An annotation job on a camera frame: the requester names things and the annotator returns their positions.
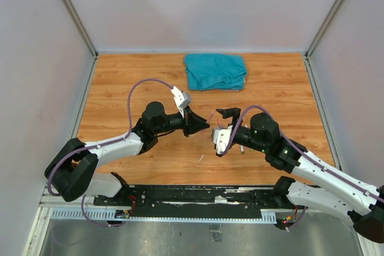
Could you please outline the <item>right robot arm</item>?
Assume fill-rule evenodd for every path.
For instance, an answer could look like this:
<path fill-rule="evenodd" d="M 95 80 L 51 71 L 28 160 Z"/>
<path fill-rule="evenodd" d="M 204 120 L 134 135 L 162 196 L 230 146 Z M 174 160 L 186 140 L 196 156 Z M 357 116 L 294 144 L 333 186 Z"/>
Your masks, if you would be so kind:
<path fill-rule="evenodd" d="M 311 188 L 291 177 L 281 177 L 274 186 L 272 202 L 279 208 L 290 203 L 333 215 L 350 224 L 362 237 L 383 243 L 383 188 L 356 179 L 321 160 L 305 146 L 289 139 L 261 106 L 248 127 L 242 120 L 249 109 L 217 109 L 231 118 L 227 128 L 214 128 L 216 154 L 223 156 L 234 144 L 264 153 L 277 170 L 316 184 Z"/>

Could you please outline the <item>pink pen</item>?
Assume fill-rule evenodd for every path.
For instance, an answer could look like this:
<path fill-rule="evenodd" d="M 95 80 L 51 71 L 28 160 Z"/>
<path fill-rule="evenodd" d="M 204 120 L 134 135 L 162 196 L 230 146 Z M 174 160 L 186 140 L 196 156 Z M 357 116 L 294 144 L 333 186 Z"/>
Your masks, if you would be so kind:
<path fill-rule="evenodd" d="M 211 114 L 209 115 L 209 117 L 207 118 L 206 123 L 208 124 L 208 127 L 207 127 L 207 128 L 204 128 L 204 129 L 201 131 L 201 133 L 200 133 L 200 136 L 201 136 L 201 137 L 204 137 L 204 134 L 205 134 L 206 130 L 210 127 L 210 122 L 211 122 L 211 119 L 212 119 L 212 117 L 213 117 L 213 114 L 214 114 L 214 111 L 212 111 Z"/>

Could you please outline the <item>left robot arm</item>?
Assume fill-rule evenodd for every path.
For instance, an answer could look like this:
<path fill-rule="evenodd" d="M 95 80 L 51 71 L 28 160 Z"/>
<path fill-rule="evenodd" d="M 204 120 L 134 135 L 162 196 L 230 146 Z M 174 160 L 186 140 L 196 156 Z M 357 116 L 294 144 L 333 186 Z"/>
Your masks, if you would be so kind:
<path fill-rule="evenodd" d="M 114 174 L 96 173 L 102 165 L 151 150 L 164 135 L 181 130 L 186 137 L 209 128 L 207 120 L 189 106 L 166 114 L 164 106 L 153 101 L 127 133 L 101 141 L 84 143 L 78 138 L 66 142 L 46 168 L 49 194 L 72 202 L 84 195 L 106 196 L 120 206 L 128 200 L 128 190 Z"/>

